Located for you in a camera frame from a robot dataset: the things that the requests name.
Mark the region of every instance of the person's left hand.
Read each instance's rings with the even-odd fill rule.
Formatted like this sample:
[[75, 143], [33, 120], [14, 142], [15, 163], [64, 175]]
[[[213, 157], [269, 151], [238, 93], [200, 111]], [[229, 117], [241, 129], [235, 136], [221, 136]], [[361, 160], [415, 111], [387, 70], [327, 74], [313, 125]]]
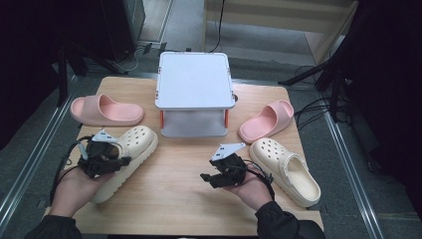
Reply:
[[88, 177], [80, 168], [68, 172], [56, 188], [49, 215], [73, 217], [96, 194], [100, 187], [114, 176], [114, 173], [96, 178]]

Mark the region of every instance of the gray floor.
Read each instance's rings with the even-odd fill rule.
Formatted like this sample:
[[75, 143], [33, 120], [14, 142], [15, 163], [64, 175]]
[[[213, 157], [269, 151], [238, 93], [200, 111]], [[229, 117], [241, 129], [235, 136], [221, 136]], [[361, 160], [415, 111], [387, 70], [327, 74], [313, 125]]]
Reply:
[[[166, 42], [166, 49], [171, 51], [184, 51], [186, 48], [200, 51], [203, 13], [201, 11], [203, 11], [202, 1], [174, 0], [168, 15], [168, 23], [163, 29], [161, 39], [157, 42]], [[207, 49], [213, 48], [212, 43], [216, 42], [215, 26], [213, 22], [208, 23]], [[221, 45], [217, 50], [229, 56], [232, 78], [238, 79], [235, 82], [246, 84], [276, 86], [277, 81], [287, 80], [307, 69], [302, 66], [314, 64], [304, 34], [295, 31], [224, 24]], [[159, 59], [157, 50], [153, 49], [145, 55], [138, 53], [137, 59], [138, 64], [134, 59], [119, 63], [127, 69], [137, 66], [134, 71], [128, 73], [129, 77], [157, 72]], [[73, 97], [94, 94], [101, 79], [108, 75], [102, 67], [88, 62], [89, 75], [86, 78], [74, 78], [77, 84]], [[297, 84], [288, 88], [288, 91], [296, 111], [320, 97], [312, 85], [306, 83]], [[36, 147], [38, 139], [42, 137], [50, 117], [55, 113], [57, 97], [57, 92], [52, 93], [22, 126], [11, 143], [0, 151], [1, 162], [7, 165], [0, 168], [4, 178], [0, 196], [6, 195], [25, 162], [31, 158], [31, 152]], [[315, 114], [306, 114], [302, 120], [305, 121]], [[356, 194], [350, 186], [353, 178], [348, 177], [349, 168], [344, 165], [328, 120], [322, 117], [301, 129], [300, 136], [310, 170], [321, 187], [321, 200], [314, 209], [318, 209], [321, 213], [326, 237], [422, 238], [421, 222], [401, 184], [387, 175], [375, 175], [369, 172], [364, 152], [350, 125], [339, 123], [335, 126], [338, 127], [347, 146], [347, 152], [368, 197], [369, 206], [375, 212], [382, 235], [373, 237], [368, 232], [365, 217], [362, 216], [360, 205], [356, 200], [356, 195], [361, 194]], [[27, 231], [37, 225], [44, 212], [58, 159], [67, 150], [66, 142], [76, 138], [78, 127], [79, 124], [68, 114], [63, 116], [63, 121], [55, 131], [52, 141], [48, 142], [46, 151], [39, 155], [42, 159], [37, 165], [38, 170], [25, 193], [21, 195], [20, 203], [10, 218], [2, 238], [22, 238]], [[84, 235], [84, 238], [105, 237]]]

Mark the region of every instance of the gray carpet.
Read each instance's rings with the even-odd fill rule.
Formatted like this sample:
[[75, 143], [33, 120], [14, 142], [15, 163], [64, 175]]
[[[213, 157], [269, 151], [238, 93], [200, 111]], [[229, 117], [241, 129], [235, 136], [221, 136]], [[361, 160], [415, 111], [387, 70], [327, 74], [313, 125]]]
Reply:
[[[158, 52], [151, 51], [138, 55], [139, 66], [128, 72], [129, 77], [142, 73], [156, 73]], [[77, 96], [93, 95], [101, 79], [110, 74], [88, 60], [90, 72], [85, 78], [78, 77]], [[287, 80], [295, 75], [300, 66], [279, 64], [276, 62], [257, 62], [251, 60], [229, 59], [233, 79], [259, 80], [263, 85], [275, 85], [276, 81]], [[131, 59], [119, 63], [130, 69], [135, 62]], [[296, 111], [319, 98], [319, 94], [309, 84], [300, 83], [288, 88], [292, 105]], [[3, 165], [0, 171], [4, 180], [1, 196], [12, 186], [35, 143], [48, 123], [58, 99], [58, 92], [53, 92], [22, 126], [12, 141], [0, 152]], [[301, 117], [305, 121], [317, 114], [308, 113]], [[23, 238], [25, 233], [41, 220], [47, 205], [52, 178], [58, 161], [66, 152], [70, 143], [79, 133], [79, 124], [68, 114], [56, 132], [39, 168], [31, 180], [28, 189], [10, 219], [2, 238]], [[421, 222], [414, 213], [402, 186], [386, 175], [375, 175], [367, 170], [364, 153], [357, 143], [353, 131], [346, 123], [341, 123], [341, 131], [353, 156], [355, 166], [364, 182], [364, 186], [378, 215], [385, 238], [422, 238]], [[322, 196], [316, 209], [320, 210], [326, 238], [369, 238], [353, 192], [345, 175], [341, 160], [324, 118], [320, 118], [300, 130], [301, 141], [310, 167], [318, 182]], [[106, 238], [104, 235], [84, 235], [85, 238]]]

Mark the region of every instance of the table top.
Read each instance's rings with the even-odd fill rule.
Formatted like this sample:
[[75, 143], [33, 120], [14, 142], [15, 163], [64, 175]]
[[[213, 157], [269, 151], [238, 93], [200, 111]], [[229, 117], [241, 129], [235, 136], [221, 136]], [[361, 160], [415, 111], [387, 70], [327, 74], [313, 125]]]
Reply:
[[[83, 233], [142, 235], [256, 235], [255, 211], [236, 195], [221, 188], [212, 188], [200, 173], [219, 173], [209, 160], [220, 143], [242, 142], [240, 125], [256, 116], [265, 105], [276, 100], [289, 100], [282, 87], [233, 84], [238, 102], [230, 110], [228, 133], [222, 137], [169, 138], [160, 133], [159, 109], [154, 103], [156, 80], [136, 78], [104, 78], [98, 94], [106, 94], [120, 103], [138, 104], [144, 109], [139, 123], [158, 135], [155, 152], [133, 173], [108, 201], [87, 204], [76, 215]], [[105, 127], [119, 137], [130, 127]], [[83, 126], [80, 136], [95, 134], [100, 127]], [[297, 126], [271, 136], [290, 151], [304, 156]], [[249, 144], [236, 153], [250, 159]], [[80, 157], [75, 149], [73, 162]], [[321, 228], [318, 211], [297, 206], [275, 183], [276, 201], [299, 219], [315, 221]]]

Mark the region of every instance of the wooden desk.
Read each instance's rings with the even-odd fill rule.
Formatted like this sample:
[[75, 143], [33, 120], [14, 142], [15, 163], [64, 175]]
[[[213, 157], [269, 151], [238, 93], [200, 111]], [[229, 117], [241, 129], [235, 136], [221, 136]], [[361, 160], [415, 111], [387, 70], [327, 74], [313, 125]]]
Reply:
[[[117, 102], [142, 106], [145, 115], [139, 124], [154, 130], [158, 137], [155, 152], [137, 169], [108, 201], [89, 203], [76, 215], [83, 233], [143, 235], [256, 235], [255, 211], [234, 194], [214, 189], [199, 176], [201, 172], [218, 171], [209, 159], [220, 143], [242, 140], [237, 134], [240, 125], [257, 115], [276, 100], [288, 100], [286, 89], [234, 85], [239, 101], [229, 114], [229, 132], [224, 137], [166, 138], [160, 134], [159, 110], [154, 104], [156, 80], [107, 77], [98, 94], [107, 94]], [[130, 127], [106, 127], [113, 136], [120, 136]], [[79, 136], [97, 133], [99, 127], [83, 126]], [[272, 136], [287, 149], [304, 155], [296, 124]], [[250, 159], [249, 146], [237, 152]], [[73, 162], [80, 154], [74, 150]], [[322, 228], [318, 211], [306, 211], [295, 205], [273, 183], [277, 202], [298, 218], [316, 221]]]
[[[204, 51], [207, 21], [220, 20], [222, 2], [205, 0]], [[305, 32], [319, 64], [339, 36], [347, 32], [356, 7], [357, 1], [352, 0], [227, 0], [223, 22]]]

